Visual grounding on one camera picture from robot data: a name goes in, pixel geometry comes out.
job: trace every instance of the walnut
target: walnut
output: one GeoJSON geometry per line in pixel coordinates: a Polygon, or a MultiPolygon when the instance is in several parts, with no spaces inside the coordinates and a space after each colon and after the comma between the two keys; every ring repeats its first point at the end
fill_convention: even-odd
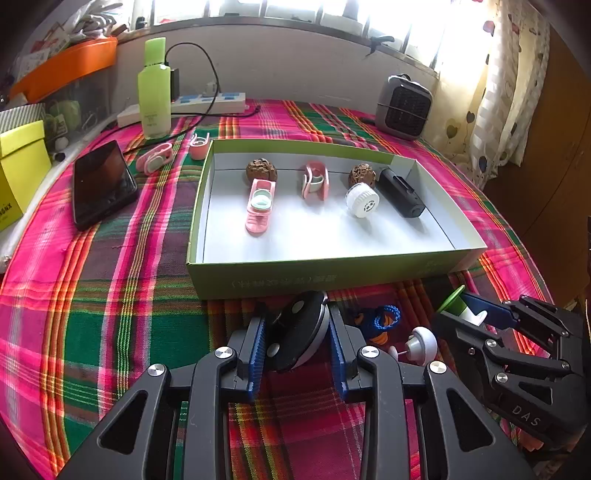
{"type": "Polygon", "coordinates": [[[277,181],[277,169],[270,161],[259,158],[258,160],[252,160],[246,166],[246,176],[248,181],[254,179],[277,181]]]}
{"type": "Polygon", "coordinates": [[[356,183],[362,182],[374,188],[375,172],[367,163],[355,165],[349,173],[349,188],[351,188],[356,183]]]}

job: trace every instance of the space heater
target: space heater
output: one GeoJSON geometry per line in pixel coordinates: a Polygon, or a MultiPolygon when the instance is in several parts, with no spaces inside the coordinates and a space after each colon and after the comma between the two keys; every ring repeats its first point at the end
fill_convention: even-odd
{"type": "Polygon", "coordinates": [[[421,135],[433,95],[406,74],[388,78],[378,100],[375,125],[382,132],[413,140],[421,135]]]}

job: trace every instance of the smartphone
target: smartphone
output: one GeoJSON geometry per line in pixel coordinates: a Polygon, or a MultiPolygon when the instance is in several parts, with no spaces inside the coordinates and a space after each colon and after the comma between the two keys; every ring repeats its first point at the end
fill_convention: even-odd
{"type": "Polygon", "coordinates": [[[74,163],[74,224],[83,232],[138,197],[138,185],[115,140],[95,148],[74,163]]]}

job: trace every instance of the white power strip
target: white power strip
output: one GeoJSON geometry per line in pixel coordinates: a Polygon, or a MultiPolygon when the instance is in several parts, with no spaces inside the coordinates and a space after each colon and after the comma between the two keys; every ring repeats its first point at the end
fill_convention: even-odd
{"type": "MultiPolygon", "coordinates": [[[[171,113],[205,113],[212,102],[212,97],[203,95],[183,95],[170,103],[171,113]]],[[[246,93],[220,93],[213,104],[215,115],[227,113],[244,113],[246,110],[246,93]]],[[[130,105],[117,115],[117,126],[126,127],[141,121],[139,105],[130,105]]]]}

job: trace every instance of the yellow gift box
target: yellow gift box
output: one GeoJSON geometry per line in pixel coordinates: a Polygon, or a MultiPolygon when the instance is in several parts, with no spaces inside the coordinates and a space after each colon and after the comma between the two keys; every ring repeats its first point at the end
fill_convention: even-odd
{"type": "Polygon", "coordinates": [[[51,168],[44,136],[42,120],[0,134],[0,231],[23,216],[51,168]]]}

